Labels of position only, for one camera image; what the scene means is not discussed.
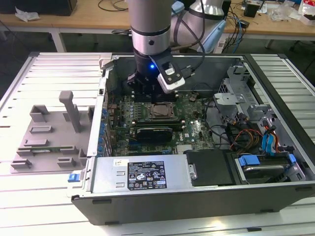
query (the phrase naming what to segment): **black electronic device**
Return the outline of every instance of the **black electronic device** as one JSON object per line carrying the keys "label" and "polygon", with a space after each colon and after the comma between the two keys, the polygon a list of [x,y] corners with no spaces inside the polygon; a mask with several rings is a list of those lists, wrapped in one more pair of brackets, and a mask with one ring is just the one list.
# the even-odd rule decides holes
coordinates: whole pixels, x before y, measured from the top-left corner
{"label": "black electronic device", "polygon": [[240,20],[240,23],[243,29],[246,29],[248,28],[248,26],[250,26],[250,23],[248,21]]}
{"label": "black electronic device", "polygon": [[256,2],[248,2],[246,7],[245,7],[245,10],[244,10],[244,16],[247,16],[247,17],[255,17],[257,11],[259,10],[260,8],[260,4],[259,3],[256,3]]}
{"label": "black electronic device", "polygon": [[0,13],[12,14],[15,7],[25,12],[70,16],[77,4],[77,0],[1,0]]}
{"label": "black electronic device", "polygon": [[228,15],[228,10],[230,9],[231,2],[232,2],[231,0],[224,0],[223,1],[222,10],[224,12],[224,18],[226,18]]}
{"label": "black electronic device", "polygon": [[137,141],[143,143],[167,143],[172,137],[173,130],[170,128],[142,128],[136,133]]}

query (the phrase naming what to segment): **black plastic cover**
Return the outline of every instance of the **black plastic cover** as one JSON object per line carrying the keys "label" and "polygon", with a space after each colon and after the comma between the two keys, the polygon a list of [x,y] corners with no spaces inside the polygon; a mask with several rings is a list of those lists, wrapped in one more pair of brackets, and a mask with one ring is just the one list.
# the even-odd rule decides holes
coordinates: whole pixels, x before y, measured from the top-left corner
{"label": "black plastic cover", "polygon": [[197,179],[191,180],[193,186],[235,185],[232,173],[234,165],[230,165],[226,153],[228,150],[204,149],[187,151],[189,165],[194,165]]}

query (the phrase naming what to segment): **blue tab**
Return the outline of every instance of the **blue tab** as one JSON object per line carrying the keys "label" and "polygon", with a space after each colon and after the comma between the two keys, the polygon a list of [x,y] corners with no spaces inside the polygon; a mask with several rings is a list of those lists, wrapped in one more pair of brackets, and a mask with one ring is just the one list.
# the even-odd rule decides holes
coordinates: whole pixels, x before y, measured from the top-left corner
{"label": "blue tab", "polygon": [[69,183],[80,182],[80,174],[69,174]]}
{"label": "blue tab", "polygon": [[262,147],[262,150],[263,150],[263,151],[266,150],[267,137],[268,137],[268,134],[264,134],[264,136],[262,137],[261,147]]}
{"label": "blue tab", "polygon": [[274,156],[275,154],[272,152],[272,144],[274,143],[274,136],[269,135],[268,136],[268,143],[267,143],[267,148],[266,152],[270,154],[271,156]]}
{"label": "blue tab", "polygon": [[289,159],[290,159],[291,163],[296,162],[295,156],[293,154],[289,154]]}
{"label": "blue tab", "polygon": [[246,165],[259,165],[260,161],[256,155],[244,155],[238,158],[241,166]]}

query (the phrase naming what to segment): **white paper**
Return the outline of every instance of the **white paper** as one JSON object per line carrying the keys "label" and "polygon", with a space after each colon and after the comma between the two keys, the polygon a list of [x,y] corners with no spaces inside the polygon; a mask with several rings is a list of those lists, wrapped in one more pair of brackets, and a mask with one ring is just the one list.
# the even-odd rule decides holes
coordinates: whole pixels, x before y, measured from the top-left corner
{"label": "white paper", "polygon": [[268,9],[276,9],[280,6],[280,4],[270,4],[270,3],[267,3],[267,8]]}
{"label": "white paper", "polygon": [[290,18],[293,18],[293,19],[296,19],[296,20],[300,20],[300,19],[301,19],[301,16],[302,16],[302,15],[300,15],[297,10],[293,10],[293,11],[291,12],[291,14],[289,15]]}
{"label": "white paper", "polygon": [[15,10],[16,10],[15,16],[21,19],[22,21],[27,22],[40,19],[37,12],[24,12],[19,10],[18,8],[15,8]]}

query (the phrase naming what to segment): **power supply label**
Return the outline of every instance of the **power supply label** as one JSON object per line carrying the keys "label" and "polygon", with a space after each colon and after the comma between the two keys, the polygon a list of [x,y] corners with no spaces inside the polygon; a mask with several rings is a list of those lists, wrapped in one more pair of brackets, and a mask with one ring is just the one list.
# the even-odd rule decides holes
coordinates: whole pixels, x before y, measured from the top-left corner
{"label": "power supply label", "polygon": [[128,189],[167,188],[164,161],[129,162]]}

